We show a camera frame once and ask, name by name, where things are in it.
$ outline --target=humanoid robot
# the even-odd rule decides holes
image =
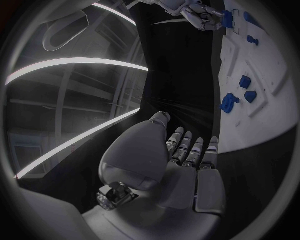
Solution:
[[[190,150],[192,133],[184,135],[183,127],[167,140],[170,120],[168,113],[156,113],[125,131],[103,155],[99,205],[83,214],[99,238],[207,240],[214,234],[226,208],[216,169],[218,138],[211,138],[200,161],[204,140]]]
[[[222,23],[216,23],[212,17],[224,17],[224,13],[210,6],[206,6],[201,0],[139,0],[142,3],[157,4],[173,16],[184,16],[196,29],[200,31],[216,31],[223,27]]]

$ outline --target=blue object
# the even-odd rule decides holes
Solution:
[[[247,36],[247,41],[248,41],[249,43],[251,43],[251,44],[256,44],[256,46],[259,45],[259,40],[254,39],[254,38],[253,38],[252,36],[250,36],[250,35]]]
[[[240,99],[235,97],[232,93],[228,93],[224,98],[222,104],[219,106],[221,110],[229,114],[235,106],[235,103],[239,103]]]
[[[243,89],[248,89],[251,84],[251,79],[248,76],[242,76],[241,80],[239,81],[239,86]]]
[[[245,93],[245,99],[249,102],[252,103],[254,99],[256,99],[257,93],[256,91],[246,91]]]
[[[249,12],[244,12],[244,19],[248,22],[248,23],[251,23],[261,29],[263,29],[263,27],[253,18],[253,16],[251,16],[249,14]]]
[[[231,11],[223,11],[223,13],[224,13],[224,16],[223,16],[223,19],[222,19],[222,25],[223,25],[225,28],[233,29],[233,28],[234,28],[234,24],[233,24],[233,21],[234,21],[233,13],[232,13]]]

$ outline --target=led light strip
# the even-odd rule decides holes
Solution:
[[[52,67],[52,66],[64,65],[64,64],[108,64],[108,65],[123,66],[123,67],[148,71],[148,68],[146,68],[146,67],[138,66],[138,65],[123,62],[123,61],[115,61],[115,60],[102,59],[102,58],[89,58],[89,57],[59,58],[59,59],[38,62],[33,65],[30,65],[30,66],[20,69],[20,70],[14,72],[13,74],[11,74],[10,76],[8,76],[5,85],[11,83],[13,80],[15,80],[21,76],[31,73],[33,71]]]
[[[116,14],[116,15],[120,16],[121,18],[127,20],[128,22],[130,22],[130,23],[132,23],[133,25],[136,26],[136,23],[134,21],[132,21],[129,17],[126,17],[125,15],[119,13],[116,10],[113,10],[113,9],[107,7],[107,6],[103,6],[103,5],[99,4],[99,3],[94,3],[93,6],[101,8],[101,9],[104,9],[104,10],[107,10],[107,11],[113,13],[113,14]]]
[[[71,139],[70,141],[65,142],[64,144],[58,146],[57,148],[51,150],[50,152],[46,153],[45,155],[41,156],[39,159],[35,160],[33,163],[31,163],[30,165],[28,165],[27,167],[25,167],[22,171],[20,171],[14,178],[15,179],[21,179],[22,177],[24,177],[27,173],[29,173],[32,169],[36,168],[38,165],[42,164],[43,162],[45,162],[46,160],[48,160],[49,158],[53,157],[55,154],[59,153],[60,151],[66,149],[67,147],[70,147],[71,145],[77,143],[78,141],[98,132],[101,129],[104,129],[124,118],[127,118],[135,113],[137,113],[140,109],[136,109],[133,111],[130,111],[124,115],[118,116],[112,120],[109,120],[106,123],[103,123],[99,126],[96,126],[95,128],[86,131],[83,134],[80,134],[79,136],[74,137],[73,139]]]

